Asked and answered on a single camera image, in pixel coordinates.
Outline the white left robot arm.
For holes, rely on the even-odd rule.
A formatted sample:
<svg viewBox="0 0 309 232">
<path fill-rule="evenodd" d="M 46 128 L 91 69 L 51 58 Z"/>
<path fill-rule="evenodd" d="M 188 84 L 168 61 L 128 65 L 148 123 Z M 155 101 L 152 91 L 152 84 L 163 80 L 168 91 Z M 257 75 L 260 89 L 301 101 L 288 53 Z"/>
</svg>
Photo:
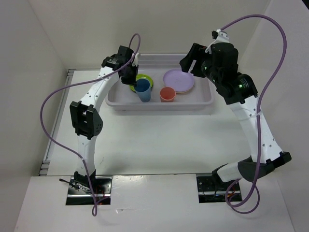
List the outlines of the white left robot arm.
<svg viewBox="0 0 309 232">
<path fill-rule="evenodd" d="M 72 126 L 78 138 L 78 154 L 82 157 L 74 172 L 74 182 L 85 193 L 91 193 L 96 188 L 95 143 L 103 129 L 100 107 L 118 80 L 125 85 L 136 85 L 138 67 L 138 57 L 134 51 L 119 46 L 117 54 L 103 60 L 96 82 L 87 93 L 78 102 L 72 101 L 70 104 Z"/>
</svg>

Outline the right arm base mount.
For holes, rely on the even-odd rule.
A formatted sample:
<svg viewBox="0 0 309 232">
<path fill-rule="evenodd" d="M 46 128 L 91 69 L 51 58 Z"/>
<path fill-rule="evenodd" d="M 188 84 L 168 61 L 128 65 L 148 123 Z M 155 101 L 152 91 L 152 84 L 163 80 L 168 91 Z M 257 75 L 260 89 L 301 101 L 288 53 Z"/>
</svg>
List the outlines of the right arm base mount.
<svg viewBox="0 0 309 232">
<path fill-rule="evenodd" d="M 215 184 L 211 174 L 197 174 L 197 191 L 199 203 L 223 203 L 225 193 L 233 181 L 222 184 Z M 236 183 L 228 192 L 228 198 L 232 197 L 233 202 L 241 202 L 242 195 L 239 183 Z"/>
</svg>

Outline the green plate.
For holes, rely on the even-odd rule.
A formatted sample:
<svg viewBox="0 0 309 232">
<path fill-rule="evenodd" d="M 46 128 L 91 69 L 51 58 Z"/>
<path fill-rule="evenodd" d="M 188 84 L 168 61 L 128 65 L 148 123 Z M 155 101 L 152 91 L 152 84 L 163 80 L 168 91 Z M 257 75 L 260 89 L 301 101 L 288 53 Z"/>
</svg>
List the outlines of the green plate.
<svg viewBox="0 0 309 232">
<path fill-rule="evenodd" d="M 151 78 L 150 76 L 145 75 L 145 74 L 138 74 L 137 77 L 136 77 L 136 80 L 139 80 L 139 79 L 147 79 L 147 80 L 150 82 L 151 88 L 153 87 L 153 84 L 154 84 L 154 83 L 153 83 L 153 80 L 152 80 L 152 78 Z M 130 86 L 129 88 L 130 88 L 132 91 L 135 92 L 135 89 L 134 89 L 133 86 Z"/>
</svg>

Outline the purple plate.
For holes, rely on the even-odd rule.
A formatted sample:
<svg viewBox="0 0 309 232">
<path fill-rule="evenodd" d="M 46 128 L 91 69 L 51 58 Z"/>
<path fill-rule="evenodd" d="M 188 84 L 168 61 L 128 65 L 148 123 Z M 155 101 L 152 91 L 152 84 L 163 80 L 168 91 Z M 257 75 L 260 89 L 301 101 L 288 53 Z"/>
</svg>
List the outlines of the purple plate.
<svg viewBox="0 0 309 232">
<path fill-rule="evenodd" d="M 195 84 L 195 78 L 190 73 L 173 69 L 164 74 L 163 82 L 166 87 L 171 87 L 175 91 L 186 91 Z"/>
</svg>

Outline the yellow plate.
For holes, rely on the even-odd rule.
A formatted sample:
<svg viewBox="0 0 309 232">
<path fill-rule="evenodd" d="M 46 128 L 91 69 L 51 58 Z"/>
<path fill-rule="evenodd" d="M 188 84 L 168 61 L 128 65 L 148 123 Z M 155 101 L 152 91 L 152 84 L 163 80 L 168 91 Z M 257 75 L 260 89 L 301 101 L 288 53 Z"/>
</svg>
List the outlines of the yellow plate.
<svg viewBox="0 0 309 232">
<path fill-rule="evenodd" d="M 188 92 L 190 92 L 192 89 L 194 89 L 194 85 L 191 86 L 189 89 L 187 89 L 186 91 L 175 91 L 176 94 L 186 94 Z"/>
</svg>

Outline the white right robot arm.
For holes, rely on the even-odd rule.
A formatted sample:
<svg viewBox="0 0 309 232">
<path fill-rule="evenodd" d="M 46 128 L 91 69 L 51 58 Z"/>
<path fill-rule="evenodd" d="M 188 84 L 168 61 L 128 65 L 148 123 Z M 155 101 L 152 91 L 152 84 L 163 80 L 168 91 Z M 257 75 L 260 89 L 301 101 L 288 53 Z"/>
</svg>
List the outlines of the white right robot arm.
<svg viewBox="0 0 309 232">
<path fill-rule="evenodd" d="M 251 155 L 241 161 L 225 164 L 213 170 L 212 186 L 224 189 L 236 179 L 252 182 L 255 171 L 261 178 L 290 162 L 289 152 L 276 143 L 265 117 L 257 110 L 258 91 L 252 78 L 238 72 L 238 50 L 231 43 L 215 43 L 207 47 L 194 43 L 180 61 L 181 70 L 193 76 L 208 78 L 240 122 Z"/>
</svg>

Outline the pink cup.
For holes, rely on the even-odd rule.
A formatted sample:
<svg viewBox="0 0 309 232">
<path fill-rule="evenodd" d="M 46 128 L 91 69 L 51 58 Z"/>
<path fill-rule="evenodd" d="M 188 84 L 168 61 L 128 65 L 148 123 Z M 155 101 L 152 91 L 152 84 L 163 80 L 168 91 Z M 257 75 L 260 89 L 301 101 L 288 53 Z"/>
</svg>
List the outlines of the pink cup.
<svg viewBox="0 0 309 232">
<path fill-rule="evenodd" d="M 174 102 L 176 91 L 171 87 L 164 87 L 160 90 L 161 102 Z"/>
</svg>

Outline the blue cup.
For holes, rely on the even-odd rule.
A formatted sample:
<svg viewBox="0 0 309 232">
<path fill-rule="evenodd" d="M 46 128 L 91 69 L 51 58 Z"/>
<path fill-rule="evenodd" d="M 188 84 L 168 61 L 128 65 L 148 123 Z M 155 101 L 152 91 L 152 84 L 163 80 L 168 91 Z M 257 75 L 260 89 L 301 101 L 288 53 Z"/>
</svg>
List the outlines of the blue cup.
<svg viewBox="0 0 309 232">
<path fill-rule="evenodd" d="M 151 99 L 151 85 L 147 79 L 139 79 L 134 86 L 135 92 L 142 102 L 149 102 Z"/>
</svg>

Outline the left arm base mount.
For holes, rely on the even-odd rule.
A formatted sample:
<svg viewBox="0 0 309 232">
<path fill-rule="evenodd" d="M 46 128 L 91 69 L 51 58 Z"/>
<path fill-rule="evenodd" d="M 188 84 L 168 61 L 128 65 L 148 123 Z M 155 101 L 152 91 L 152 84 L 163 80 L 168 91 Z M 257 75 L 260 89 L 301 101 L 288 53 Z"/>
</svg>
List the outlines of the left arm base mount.
<svg viewBox="0 0 309 232">
<path fill-rule="evenodd" d="M 90 188 L 84 187 L 74 181 L 73 177 L 69 181 L 62 178 L 60 182 L 68 184 L 66 205 L 94 205 L 93 196 Z M 112 177 L 96 176 L 96 185 L 93 187 L 98 205 L 111 204 Z"/>
</svg>

